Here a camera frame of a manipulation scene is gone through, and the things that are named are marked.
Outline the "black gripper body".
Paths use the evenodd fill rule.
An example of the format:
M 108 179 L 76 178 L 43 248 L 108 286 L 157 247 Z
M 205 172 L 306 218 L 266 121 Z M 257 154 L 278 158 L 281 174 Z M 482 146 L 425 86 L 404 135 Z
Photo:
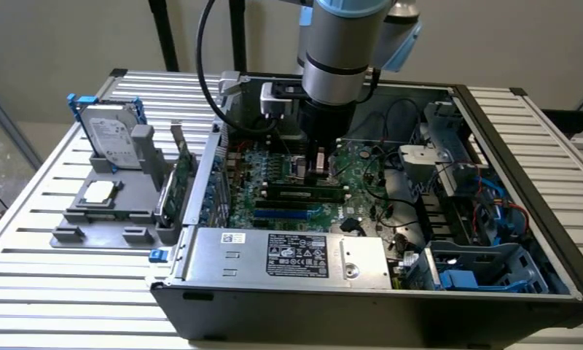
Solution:
M 312 99 L 300 102 L 300 128 L 318 147 L 329 147 L 349 132 L 353 116 L 354 102 L 336 106 Z

